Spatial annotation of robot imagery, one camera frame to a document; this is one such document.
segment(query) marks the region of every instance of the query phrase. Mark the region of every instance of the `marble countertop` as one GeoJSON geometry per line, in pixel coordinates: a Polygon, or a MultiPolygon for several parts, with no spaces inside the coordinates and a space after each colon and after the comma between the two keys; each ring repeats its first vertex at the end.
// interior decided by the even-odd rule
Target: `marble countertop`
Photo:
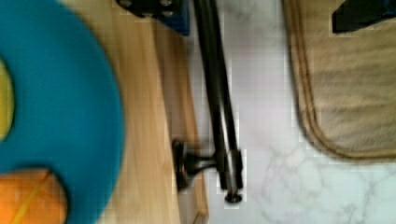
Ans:
{"type": "MultiPolygon", "coordinates": [[[[207,172],[209,223],[396,223],[396,164],[337,161],[305,138],[281,1],[218,0],[218,5],[246,187],[245,201],[228,206],[217,174],[207,172]]],[[[187,42],[199,133],[210,139],[195,31],[187,42]]]]}

